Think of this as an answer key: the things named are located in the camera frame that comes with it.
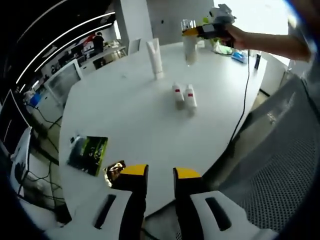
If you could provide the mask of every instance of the computer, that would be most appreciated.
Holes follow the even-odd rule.
[[[23,133],[28,127],[29,124],[10,90],[0,112],[0,148],[7,156],[14,154]]]
[[[24,196],[23,182],[29,172],[31,134],[32,127],[27,127],[11,156],[12,168],[10,173],[10,182],[13,190],[19,196]]]

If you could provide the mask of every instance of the book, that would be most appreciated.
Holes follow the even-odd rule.
[[[92,176],[98,176],[107,143],[107,137],[76,137],[67,164]]]

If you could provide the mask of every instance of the blue object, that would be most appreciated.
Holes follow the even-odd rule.
[[[241,52],[232,53],[231,58],[243,64],[246,64],[248,62],[248,57],[246,55],[243,55]]]
[[[30,104],[35,107],[40,102],[40,100],[41,95],[39,93],[35,93],[33,97],[30,99]]]

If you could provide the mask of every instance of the gray mesh surface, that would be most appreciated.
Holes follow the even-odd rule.
[[[273,129],[219,190],[244,208],[252,224],[279,232],[313,182],[320,125],[299,79],[290,80],[252,115],[246,129],[260,118],[272,119]]]

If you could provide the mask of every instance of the white table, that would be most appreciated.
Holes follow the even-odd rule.
[[[165,77],[154,80],[146,50],[123,57],[76,83],[62,117],[59,161],[63,195],[70,214],[98,189],[108,191],[102,172],[90,176],[66,165],[75,134],[108,137],[102,166],[118,160],[149,165],[145,216],[174,199],[174,167],[204,174],[226,149],[243,111],[248,65],[199,49],[188,67],[182,43],[160,47]],[[245,115],[255,101],[265,74],[250,61]],[[172,85],[192,84],[196,114],[176,110]]]

